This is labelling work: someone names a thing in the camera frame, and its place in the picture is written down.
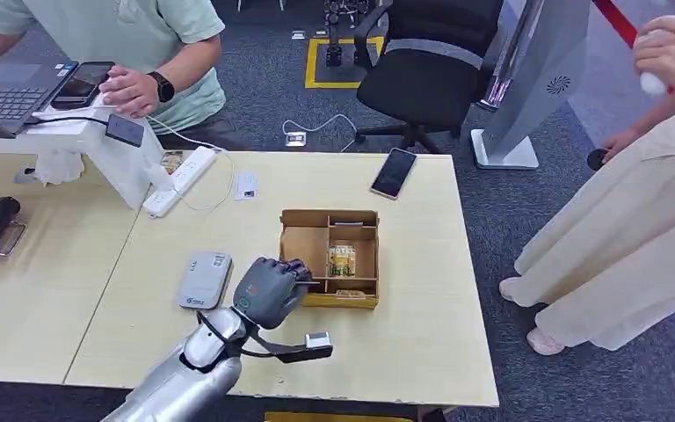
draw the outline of white shoe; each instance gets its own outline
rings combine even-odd
[[[526,341],[534,349],[535,352],[542,356],[552,356],[565,350],[565,346],[558,343],[554,338],[551,338],[539,328],[531,330],[526,335]]]
[[[505,279],[498,284],[498,290],[501,292],[501,296],[508,301],[513,302],[513,295],[511,294],[509,288],[511,284],[518,282],[521,277],[511,277],[510,279]]]

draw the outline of cardboard box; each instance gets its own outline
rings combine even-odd
[[[318,284],[301,306],[374,309],[379,303],[379,215],[375,211],[287,209],[280,217],[280,259],[301,259]],[[329,250],[356,252],[354,277],[330,277]]]

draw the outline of light wood tabletop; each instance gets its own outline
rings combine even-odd
[[[66,185],[12,183],[34,161],[0,155],[0,196],[27,225],[0,257],[0,381],[62,383],[138,213],[93,168]]]
[[[231,254],[233,286],[259,256],[277,257],[289,208],[379,213],[381,299],[375,310],[301,308],[270,341],[299,344],[329,331],[326,360],[284,365],[243,357],[232,394],[373,402],[497,406],[475,275],[450,156],[420,156],[399,200],[370,193],[386,156],[230,153],[236,172],[257,175],[258,197],[213,211],[177,204],[162,219],[141,215],[92,319],[67,384],[133,388],[195,327],[175,303],[193,251]],[[185,196],[218,202],[230,164],[219,157]],[[253,342],[253,350],[261,350]]]

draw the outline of smartphone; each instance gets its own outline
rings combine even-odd
[[[384,162],[379,175],[371,185],[371,192],[396,200],[416,159],[415,154],[404,149],[393,148],[389,151],[387,161]]]
[[[85,62],[79,65],[74,75],[65,83],[50,105],[56,110],[74,110],[91,106],[99,94],[99,86],[109,76],[113,62]]]

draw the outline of beige dress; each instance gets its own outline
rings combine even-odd
[[[675,312],[675,116],[598,171],[526,245],[510,285],[566,346],[616,350]]]

